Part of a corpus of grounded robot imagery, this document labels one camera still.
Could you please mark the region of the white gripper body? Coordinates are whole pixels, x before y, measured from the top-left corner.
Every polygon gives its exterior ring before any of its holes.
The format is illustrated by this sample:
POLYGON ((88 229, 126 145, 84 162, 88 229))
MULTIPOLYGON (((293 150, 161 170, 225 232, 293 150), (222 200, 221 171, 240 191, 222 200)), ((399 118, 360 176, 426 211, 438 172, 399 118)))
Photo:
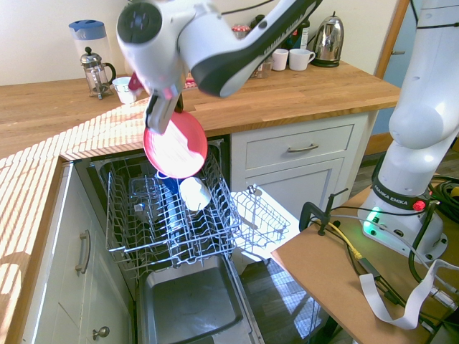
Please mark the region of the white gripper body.
POLYGON ((151 95, 144 111, 146 128, 154 133, 164 134, 178 100, 178 96, 167 100, 158 95, 151 95))

